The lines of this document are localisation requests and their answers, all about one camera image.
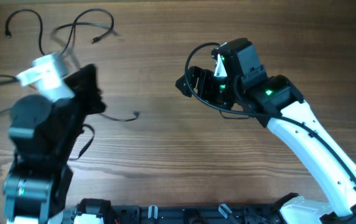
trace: wood grain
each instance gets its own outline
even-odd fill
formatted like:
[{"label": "wood grain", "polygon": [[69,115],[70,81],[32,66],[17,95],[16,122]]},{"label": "wood grain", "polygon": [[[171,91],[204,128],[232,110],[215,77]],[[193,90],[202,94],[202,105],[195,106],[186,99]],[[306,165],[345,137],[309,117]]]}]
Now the wood grain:
[{"label": "wood grain", "polygon": [[[56,26],[91,7],[109,10],[118,36],[97,44],[102,30],[79,27],[75,53],[82,65],[95,63],[107,114],[139,120],[114,123],[89,116],[96,129],[88,152],[70,165],[75,172],[68,205],[84,197],[115,205],[216,205],[273,202],[290,192],[325,200],[297,157],[256,120],[229,121],[175,89],[190,51],[204,42],[249,38],[269,75],[286,75],[304,93],[326,130],[356,162],[356,1],[184,1],[0,6],[0,73],[17,74],[40,57],[39,23],[32,14],[11,22],[20,8],[44,20],[43,48]],[[108,24],[103,14],[81,21]],[[67,30],[59,33],[67,38]],[[212,68],[209,50],[194,65]],[[0,110],[32,93],[0,87]],[[8,116],[0,117],[0,220],[2,182],[12,162]],[[74,155],[89,139],[85,133]]]}]

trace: wooden table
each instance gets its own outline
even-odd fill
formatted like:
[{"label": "wooden table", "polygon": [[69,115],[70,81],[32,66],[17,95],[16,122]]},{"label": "wooden table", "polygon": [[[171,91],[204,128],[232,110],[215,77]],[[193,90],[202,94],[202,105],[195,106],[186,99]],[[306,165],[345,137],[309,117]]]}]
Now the wooden table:
[{"label": "wooden table", "polygon": [[[255,119],[224,120],[215,110],[174,87],[190,51],[204,42],[249,38],[269,76],[283,74],[302,91],[326,130],[356,162],[356,1],[184,1],[99,4],[0,5],[0,74],[15,75],[40,57],[35,15],[18,14],[12,38],[8,15],[31,8],[44,20],[43,48],[56,26],[101,7],[115,17],[119,36],[90,44],[103,30],[79,27],[75,53],[98,67],[107,114],[137,121],[117,123],[89,116],[96,129],[88,152],[70,162],[75,175],[67,205],[104,198],[113,205],[218,205],[274,202],[290,192],[325,200],[297,157]],[[101,13],[81,21],[108,24]],[[67,30],[59,33],[66,39]],[[193,65],[213,68],[210,49]],[[33,93],[0,87],[0,110]],[[12,162],[9,117],[0,117],[0,220],[2,183]],[[90,138],[85,133],[74,155]]]}]

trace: green led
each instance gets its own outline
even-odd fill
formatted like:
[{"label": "green led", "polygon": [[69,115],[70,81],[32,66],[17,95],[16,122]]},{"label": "green led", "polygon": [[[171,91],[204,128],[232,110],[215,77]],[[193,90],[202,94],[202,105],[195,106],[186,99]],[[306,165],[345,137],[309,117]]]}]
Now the green led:
[{"label": "green led", "polygon": [[266,90],[265,93],[269,96],[270,94],[272,94],[272,90]]}]

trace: tabletop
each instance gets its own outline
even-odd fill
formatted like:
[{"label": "tabletop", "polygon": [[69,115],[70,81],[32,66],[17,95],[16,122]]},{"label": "tabletop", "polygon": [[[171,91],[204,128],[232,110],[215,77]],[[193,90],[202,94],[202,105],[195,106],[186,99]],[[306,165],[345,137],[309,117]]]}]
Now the tabletop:
[{"label": "tabletop", "polygon": [[[8,39],[10,13],[36,10],[44,22],[44,52],[51,53],[62,48],[50,38],[52,29],[94,7],[112,13],[116,32],[91,44],[103,30],[78,27],[75,55],[81,66],[96,65],[107,115],[141,114],[128,123],[87,118],[96,136],[80,160],[69,162],[74,176],[68,206],[88,197],[140,206],[270,203],[290,192],[326,200],[293,152],[256,119],[223,119],[175,88],[188,55],[205,42],[252,41],[268,75],[288,77],[356,163],[356,1],[0,4],[0,74],[16,75],[41,56],[35,15],[16,15]],[[110,23],[100,12],[79,21]],[[57,35],[66,41],[68,32]],[[191,64],[213,69],[210,49],[199,51]],[[69,66],[74,72],[71,61]],[[31,93],[16,84],[0,86],[0,110]],[[14,150],[9,125],[9,117],[0,116],[0,221],[2,183]],[[89,138],[78,138],[72,156]]]}]

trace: wooden surface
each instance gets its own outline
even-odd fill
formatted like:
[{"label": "wooden surface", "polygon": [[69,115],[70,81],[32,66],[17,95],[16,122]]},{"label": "wooden surface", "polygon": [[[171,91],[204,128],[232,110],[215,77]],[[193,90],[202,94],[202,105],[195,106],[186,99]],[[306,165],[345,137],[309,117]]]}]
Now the wooden surface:
[{"label": "wooden surface", "polygon": [[[44,20],[43,48],[60,49],[52,28],[72,22],[91,7],[109,10],[119,36],[90,44],[103,31],[79,27],[75,53],[95,63],[107,114],[131,123],[89,116],[96,129],[88,152],[70,162],[75,172],[67,205],[105,198],[114,205],[218,205],[274,202],[290,192],[325,200],[297,157],[255,120],[229,121],[174,87],[190,51],[204,42],[249,38],[269,75],[286,75],[305,95],[326,130],[356,162],[356,1],[118,2],[0,6],[0,73],[17,74],[40,57],[39,23],[32,14],[11,22],[20,8]],[[108,24],[103,14],[81,21]],[[59,33],[66,39],[67,30]],[[194,65],[212,68],[210,51]],[[0,110],[32,93],[0,87]],[[0,117],[0,220],[2,182],[12,162],[8,116]],[[77,142],[77,155],[88,133]]]}]

